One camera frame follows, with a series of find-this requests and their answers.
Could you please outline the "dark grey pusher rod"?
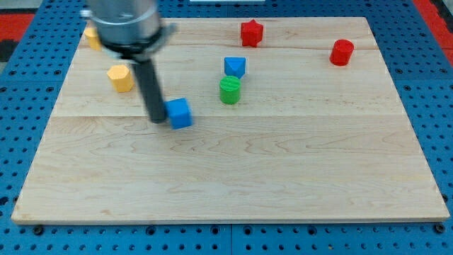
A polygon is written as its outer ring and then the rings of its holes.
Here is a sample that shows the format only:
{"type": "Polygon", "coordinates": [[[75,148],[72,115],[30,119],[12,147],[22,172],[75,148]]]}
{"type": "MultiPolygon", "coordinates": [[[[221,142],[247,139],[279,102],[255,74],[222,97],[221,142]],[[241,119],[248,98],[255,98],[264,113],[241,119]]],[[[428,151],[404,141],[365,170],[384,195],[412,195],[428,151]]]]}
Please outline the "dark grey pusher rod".
{"type": "Polygon", "coordinates": [[[167,119],[164,98],[151,59],[132,65],[144,107],[152,123],[163,123],[167,119]]]}

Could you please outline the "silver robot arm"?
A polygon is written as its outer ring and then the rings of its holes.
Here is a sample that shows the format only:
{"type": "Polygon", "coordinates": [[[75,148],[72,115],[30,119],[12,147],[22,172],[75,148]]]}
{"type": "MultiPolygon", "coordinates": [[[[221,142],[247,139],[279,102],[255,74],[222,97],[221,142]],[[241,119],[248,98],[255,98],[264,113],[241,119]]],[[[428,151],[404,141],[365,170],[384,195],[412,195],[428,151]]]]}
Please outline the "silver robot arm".
{"type": "Polygon", "coordinates": [[[103,48],[130,63],[149,120],[165,122],[167,111],[152,56],[176,32],[176,24],[164,23],[155,0],[87,0],[86,5],[80,15],[95,26],[103,48]]]}

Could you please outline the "yellow block behind arm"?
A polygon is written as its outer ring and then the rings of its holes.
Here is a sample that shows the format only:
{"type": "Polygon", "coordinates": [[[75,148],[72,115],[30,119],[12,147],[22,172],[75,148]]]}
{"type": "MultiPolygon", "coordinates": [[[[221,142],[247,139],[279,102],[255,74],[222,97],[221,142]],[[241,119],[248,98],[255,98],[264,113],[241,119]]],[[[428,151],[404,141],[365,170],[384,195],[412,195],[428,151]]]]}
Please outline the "yellow block behind arm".
{"type": "Polygon", "coordinates": [[[92,50],[101,51],[102,44],[98,37],[97,30],[94,27],[88,27],[84,30],[85,38],[88,40],[88,45],[92,50]]]}

